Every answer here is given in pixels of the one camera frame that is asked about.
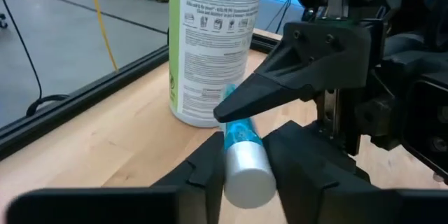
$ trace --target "product label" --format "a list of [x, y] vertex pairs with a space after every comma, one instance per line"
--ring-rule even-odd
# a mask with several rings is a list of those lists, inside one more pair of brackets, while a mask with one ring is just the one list
[[214, 120], [225, 86], [243, 78], [258, 2], [180, 0], [178, 113]]
[[[228, 85], [225, 88], [224, 96], [228, 97], [236, 89], [236, 85]], [[224, 132], [224, 149], [228, 150], [233, 144], [242, 141], [251, 141], [263, 145], [251, 118], [240, 119], [233, 122], [221, 123], [221, 130]]]
[[[180, 13], [180, 0], [169, 1], [170, 13]], [[169, 16], [169, 98], [171, 106], [177, 111], [179, 92], [179, 29], [180, 17], [177, 14]]]

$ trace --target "white bottle cap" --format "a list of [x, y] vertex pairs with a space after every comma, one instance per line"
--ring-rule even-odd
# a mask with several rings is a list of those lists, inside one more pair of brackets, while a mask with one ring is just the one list
[[234, 143], [225, 154], [224, 195], [243, 209], [261, 207], [276, 192], [275, 178], [266, 150], [258, 143]]

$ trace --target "blue liquid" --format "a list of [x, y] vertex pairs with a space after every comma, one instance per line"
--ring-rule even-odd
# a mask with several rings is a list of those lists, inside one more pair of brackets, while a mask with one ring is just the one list
[[[227, 97], [236, 89], [235, 85], [227, 86], [225, 96]], [[233, 144], [241, 141], [251, 141], [263, 146], [260, 137], [257, 135], [252, 119], [240, 119], [225, 124], [224, 149], [227, 150]]]

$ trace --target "robotic arm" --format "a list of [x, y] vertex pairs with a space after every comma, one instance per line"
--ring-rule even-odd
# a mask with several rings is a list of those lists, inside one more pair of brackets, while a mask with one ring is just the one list
[[[290, 224], [445, 222], [448, 191], [381, 190], [349, 154], [368, 134], [386, 150], [402, 144], [448, 181], [448, 0], [301, 2], [305, 22], [285, 25], [215, 117], [316, 102], [317, 121], [290, 121], [263, 139]], [[222, 146], [214, 134], [149, 188], [30, 192], [11, 204], [8, 223], [218, 223]]]

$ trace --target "green label stripe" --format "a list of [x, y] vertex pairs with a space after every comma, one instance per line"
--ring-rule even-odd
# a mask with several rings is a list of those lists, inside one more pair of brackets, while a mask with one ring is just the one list
[[169, 0], [169, 97], [177, 111], [179, 93], [179, 34], [181, 28], [181, 0]]

